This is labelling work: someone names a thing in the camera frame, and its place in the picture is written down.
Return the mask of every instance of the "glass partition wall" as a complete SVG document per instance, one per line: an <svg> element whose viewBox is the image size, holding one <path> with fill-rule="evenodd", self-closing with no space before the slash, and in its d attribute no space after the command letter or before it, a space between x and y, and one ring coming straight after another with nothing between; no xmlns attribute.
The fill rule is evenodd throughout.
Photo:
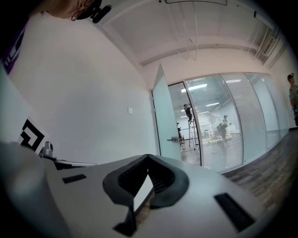
<svg viewBox="0 0 298 238"><path fill-rule="evenodd" d="M186 144L184 161L218 172L232 170L258 159L288 132L284 104L269 74L216 74L169 90L176 121L186 129L183 137L189 136L184 104L191 104L198 131L199 150Z"/></svg>

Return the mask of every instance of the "person on ladder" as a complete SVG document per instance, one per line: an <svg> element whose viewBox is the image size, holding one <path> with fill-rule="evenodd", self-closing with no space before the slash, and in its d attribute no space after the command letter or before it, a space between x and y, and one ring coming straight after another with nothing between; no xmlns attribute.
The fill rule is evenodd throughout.
<svg viewBox="0 0 298 238"><path fill-rule="evenodd" d="M190 109L191 109L190 104L184 104L184 110L185 110L186 116L188 116L189 122L191 122L191 119L192 119L192 114L190 112Z"/></svg>

